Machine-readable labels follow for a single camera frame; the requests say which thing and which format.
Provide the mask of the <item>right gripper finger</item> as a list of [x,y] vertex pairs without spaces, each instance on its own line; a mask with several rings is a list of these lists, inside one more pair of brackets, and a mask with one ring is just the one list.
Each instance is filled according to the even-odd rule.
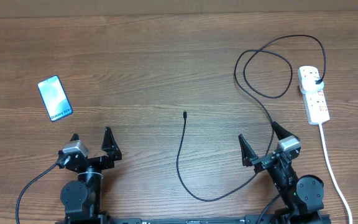
[[241,146],[242,165],[246,167],[254,166],[254,161],[258,159],[258,155],[242,134],[238,136],[238,139]]
[[285,139],[287,137],[293,136],[296,139],[299,139],[298,136],[292,134],[291,132],[287,131],[285,128],[283,128],[281,125],[279,125],[276,121],[272,123],[272,129],[274,130],[276,136],[279,140]]

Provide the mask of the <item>Samsung Galaxy smartphone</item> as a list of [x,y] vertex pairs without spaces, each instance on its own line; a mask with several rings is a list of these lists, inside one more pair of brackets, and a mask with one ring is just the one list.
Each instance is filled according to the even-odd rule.
[[51,122],[73,113],[60,78],[55,75],[37,84],[45,109]]

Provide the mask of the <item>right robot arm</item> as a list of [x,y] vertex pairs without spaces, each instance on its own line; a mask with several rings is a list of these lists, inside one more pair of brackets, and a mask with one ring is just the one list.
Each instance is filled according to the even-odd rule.
[[272,123],[278,137],[276,150],[259,157],[243,135],[239,135],[242,165],[253,167],[256,174],[267,171],[278,191],[260,215],[246,215],[246,223],[330,223],[329,215],[322,215],[324,208],[324,182],[315,175],[298,177],[291,162],[301,151],[300,139]]

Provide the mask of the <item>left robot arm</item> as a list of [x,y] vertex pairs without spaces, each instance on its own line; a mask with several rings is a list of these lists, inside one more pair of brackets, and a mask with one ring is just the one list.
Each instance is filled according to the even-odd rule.
[[89,158],[89,150],[75,133],[64,148],[58,151],[56,165],[77,173],[60,193],[65,206],[65,223],[113,223],[108,212],[101,211],[102,171],[114,168],[122,153],[110,127],[105,127],[101,150],[104,156]]

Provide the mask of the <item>white charger plug adapter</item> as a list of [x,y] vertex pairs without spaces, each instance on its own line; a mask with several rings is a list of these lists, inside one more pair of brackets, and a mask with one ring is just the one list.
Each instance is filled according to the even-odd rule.
[[320,81],[320,77],[311,76],[306,77],[304,75],[300,78],[300,91],[302,94],[321,91],[324,88],[324,82]]

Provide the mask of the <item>white power strip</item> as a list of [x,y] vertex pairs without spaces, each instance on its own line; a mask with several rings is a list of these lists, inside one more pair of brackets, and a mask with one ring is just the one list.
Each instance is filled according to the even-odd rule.
[[[298,69],[299,86],[302,75],[306,77],[320,77],[316,67],[302,66]],[[305,105],[306,117],[310,125],[319,125],[330,120],[323,89],[321,91],[302,94],[302,97]]]

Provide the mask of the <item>cardboard backdrop panel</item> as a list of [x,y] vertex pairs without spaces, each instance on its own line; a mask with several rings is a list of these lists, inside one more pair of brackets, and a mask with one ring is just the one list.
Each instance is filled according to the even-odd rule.
[[0,0],[0,18],[358,11],[358,0]]

